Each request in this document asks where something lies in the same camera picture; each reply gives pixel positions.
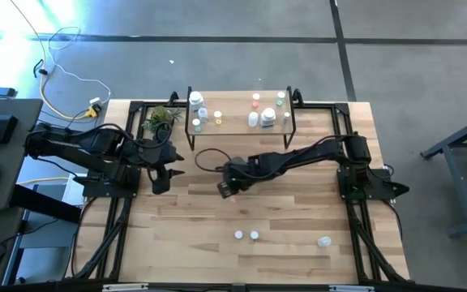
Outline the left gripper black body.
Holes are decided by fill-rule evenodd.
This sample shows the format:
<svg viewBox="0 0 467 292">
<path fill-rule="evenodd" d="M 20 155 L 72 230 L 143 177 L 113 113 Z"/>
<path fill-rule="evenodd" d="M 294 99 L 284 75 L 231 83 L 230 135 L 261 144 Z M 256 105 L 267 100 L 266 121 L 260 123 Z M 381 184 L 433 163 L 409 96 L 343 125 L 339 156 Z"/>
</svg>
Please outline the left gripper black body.
<svg viewBox="0 0 467 292">
<path fill-rule="evenodd" d="M 173 169 L 166 165 L 177 160 L 176 148 L 169 142 L 159 147 L 152 140 L 136 140 L 134 164 L 148 169 L 148 177 L 152 183 L 152 193 L 162 194 L 170 189 Z"/>
</svg>

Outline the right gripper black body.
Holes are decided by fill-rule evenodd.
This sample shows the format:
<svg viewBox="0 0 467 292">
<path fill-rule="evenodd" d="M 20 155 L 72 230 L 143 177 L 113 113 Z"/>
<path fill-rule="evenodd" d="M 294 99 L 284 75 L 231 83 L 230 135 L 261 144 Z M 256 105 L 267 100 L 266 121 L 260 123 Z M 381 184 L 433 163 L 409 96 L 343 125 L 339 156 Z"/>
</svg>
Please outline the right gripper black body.
<svg viewBox="0 0 467 292">
<path fill-rule="evenodd" d="M 228 191 L 247 191 L 260 177 L 252 173 L 251 165 L 236 158 L 222 167 L 221 187 Z"/>
</svg>

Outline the wooden shelf with black legs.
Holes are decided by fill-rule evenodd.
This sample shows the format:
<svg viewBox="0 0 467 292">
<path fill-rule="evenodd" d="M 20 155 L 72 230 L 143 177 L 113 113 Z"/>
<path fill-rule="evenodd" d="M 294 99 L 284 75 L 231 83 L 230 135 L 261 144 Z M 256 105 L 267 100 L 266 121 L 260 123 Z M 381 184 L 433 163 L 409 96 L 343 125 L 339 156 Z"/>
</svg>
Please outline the wooden shelf with black legs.
<svg viewBox="0 0 467 292">
<path fill-rule="evenodd" d="M 219 136 L 219 135 L 276 135 L 284 140 L 284 147 L 288 148 L 296 133 L 297 126 L 294 114 L 293 92 L 291 87 L 280 90 L 269 91 L 198 91 L 204 97 L 204 107 L 208 110 L 208 122 L 201 123 L 201 132 L 193 131 L 192 120 L 199 118 L 198 111 L 189 110 L 188 97 L 192 88 L 187 89 L 186 113 L 184 131 L 186 139 L 191 149 L 195 148 L 195 138 L 197 136 Z M 276 105 L 276 95 L 278 92 L 285 92 L 286 98 L 282 106 Z M 259 106 L 252 107 L 252 96 L 254 93 L 260 95 Z M 276 111 L 276 121 L 273 127 L 261 127 L 260 115 L 266 108 L 273 108 Z M 222 112 L 222 124 L 216 125 L 214 112 Z M 257 112 L 259 115 L 256 127 L 248 126 L 248 116 L 250 112 Z M 289 122 L 283 126 L 282 119 L 285 112 L 290 112 Z"/>
</svg>

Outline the potted green plant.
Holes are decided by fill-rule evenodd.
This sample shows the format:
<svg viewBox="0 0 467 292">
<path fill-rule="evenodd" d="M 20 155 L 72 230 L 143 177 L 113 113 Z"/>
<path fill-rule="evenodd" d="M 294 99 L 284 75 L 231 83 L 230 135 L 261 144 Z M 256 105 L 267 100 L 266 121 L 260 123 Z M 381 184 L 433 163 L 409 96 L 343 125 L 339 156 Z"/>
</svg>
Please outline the potted green plant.
<svg viewBox="0 0 467 292">
<path fill-rule="evenodd" d="M 158 105 L 152 110 L 151 115 L 144 120 L 142 127 L 153 134 L 168 131 L 181 116 L 182 111 L 179 108 L 168 109 L 163 105 Z"/>
</svg>

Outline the black desk beam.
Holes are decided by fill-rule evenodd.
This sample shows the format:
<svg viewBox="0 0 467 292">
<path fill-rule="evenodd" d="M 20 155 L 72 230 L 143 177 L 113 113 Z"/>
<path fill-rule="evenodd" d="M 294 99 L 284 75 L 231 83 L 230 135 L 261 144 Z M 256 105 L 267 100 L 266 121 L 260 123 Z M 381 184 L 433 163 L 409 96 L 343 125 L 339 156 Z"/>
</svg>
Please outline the black desk beam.
<svg viewBox="0 0 467 292">
<path fill-rule="evenodd" d="M 81 210 L 73 205 L 20 185 L 14 187 L 9 206 L 24 208 L 71 223 L 78 223 L 81 215 Z"/>
</svg>

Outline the grey floor box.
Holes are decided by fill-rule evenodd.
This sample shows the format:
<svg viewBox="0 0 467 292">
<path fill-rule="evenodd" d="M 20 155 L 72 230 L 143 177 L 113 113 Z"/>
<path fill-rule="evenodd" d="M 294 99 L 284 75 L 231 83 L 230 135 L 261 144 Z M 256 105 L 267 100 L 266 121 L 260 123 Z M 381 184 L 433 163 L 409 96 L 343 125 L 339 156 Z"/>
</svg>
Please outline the grey floor box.
<svg viewBox="0 0 467 292">
<path fill-rule="evenodd" d="M 66 185 L 35 184 L 31 187 L 26 188 L 32 189 L 34 191 L 40 192 L 43 195 L 67 203 L 63 199 L 66 190 Z M 71 223 L 40 213 L 31 212 L 27 209 L 24 210 L 25 235 L 23 235 L 20 239 L 20 248 L 28 249 L 47 247 L 69 247 L 71 245 L 72 236 L 75 233 L 76 229 L 79 227 L 79 222 Z"/>
</svg>

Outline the grey desk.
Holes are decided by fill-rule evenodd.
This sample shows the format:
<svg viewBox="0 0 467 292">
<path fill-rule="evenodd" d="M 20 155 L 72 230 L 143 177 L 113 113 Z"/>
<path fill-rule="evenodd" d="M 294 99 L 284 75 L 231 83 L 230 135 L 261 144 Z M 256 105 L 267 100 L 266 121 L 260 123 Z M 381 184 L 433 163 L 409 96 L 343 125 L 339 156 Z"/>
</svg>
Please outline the grey desk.
<svg viewBox="0 0 467 292">
<path fill-rule="evenodd" d="M 0 115 L 17 119 L 8 143 L 0 144 L 0 211 L 7 208 L 24 161 L 24 141 L 41 112 L 40 99 L 0 99 Z"/>
</svg>

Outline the silver frame bracket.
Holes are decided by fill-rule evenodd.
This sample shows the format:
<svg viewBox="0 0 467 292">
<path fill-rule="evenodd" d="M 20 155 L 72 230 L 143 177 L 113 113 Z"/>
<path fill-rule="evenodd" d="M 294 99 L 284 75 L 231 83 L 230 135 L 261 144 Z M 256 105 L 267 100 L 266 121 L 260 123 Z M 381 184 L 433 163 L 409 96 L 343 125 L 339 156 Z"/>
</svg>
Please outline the silver frame bracket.
<svg viewBox="0 0 467 292">
<path fill-rule="evenodd" d="M 375 292 L 373 286 L 330 285 L 329 292 Z"/>
<path fill-rule="evenodd" d="M 148 285 L 141 283 L 103 285 L 102 292 L 146 292 Z"/>
</svg>

